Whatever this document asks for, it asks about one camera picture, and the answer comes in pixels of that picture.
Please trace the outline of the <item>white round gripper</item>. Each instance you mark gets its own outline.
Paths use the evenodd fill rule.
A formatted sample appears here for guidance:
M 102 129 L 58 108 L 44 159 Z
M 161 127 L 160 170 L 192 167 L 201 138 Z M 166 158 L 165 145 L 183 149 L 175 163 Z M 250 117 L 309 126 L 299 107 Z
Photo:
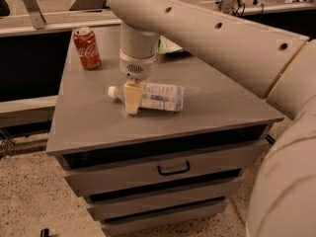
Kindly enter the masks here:
M 139 59 L 119 53 L 119 69 L 127 77 L 144 81 L 147 79 L 154 68 L 156 55 Z M 130 115 L 136 115 L 140 106 L 143 94 L 143 85 L 135 81 L 127 81 L 123 86 L 125 110 Z

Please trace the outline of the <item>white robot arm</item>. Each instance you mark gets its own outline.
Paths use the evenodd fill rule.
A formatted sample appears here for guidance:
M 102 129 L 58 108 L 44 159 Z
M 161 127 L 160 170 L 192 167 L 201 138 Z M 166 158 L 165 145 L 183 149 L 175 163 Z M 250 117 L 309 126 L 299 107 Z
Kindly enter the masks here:
M 246 237 L 316 237 L 316 41 L 179 0 L 108 1 L 127 55 L 147 52 L 141 32 L 162 35 L 292 120 L 261 165 Z

